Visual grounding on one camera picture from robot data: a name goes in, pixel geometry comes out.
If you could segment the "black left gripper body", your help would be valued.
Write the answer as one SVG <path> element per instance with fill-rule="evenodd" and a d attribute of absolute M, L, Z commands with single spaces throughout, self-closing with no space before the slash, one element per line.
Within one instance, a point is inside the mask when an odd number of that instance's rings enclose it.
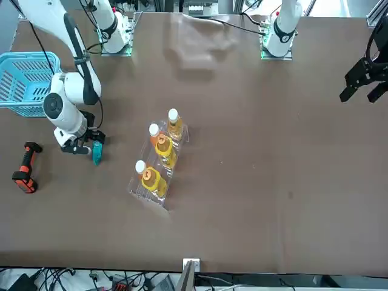
<path fill-rule="evenodd" d="M 387 63 L 375 63 L 363 59 L 364 68 L 366 69 L 363 83 L 371 83 L 376 81 L 387 81 Z"/>

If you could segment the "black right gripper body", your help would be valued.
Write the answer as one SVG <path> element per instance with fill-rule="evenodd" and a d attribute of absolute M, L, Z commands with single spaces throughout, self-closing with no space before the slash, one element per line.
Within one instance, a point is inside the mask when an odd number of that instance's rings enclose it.
<path fill-rule="evenodd" d="M 83 142 L 98 141 L 101 144 L 104 144 L 105 134 L 94 126 L 94 114 L 83 111 L 83 115 L 87 120 L 87 130 L 83 136 Z"/>

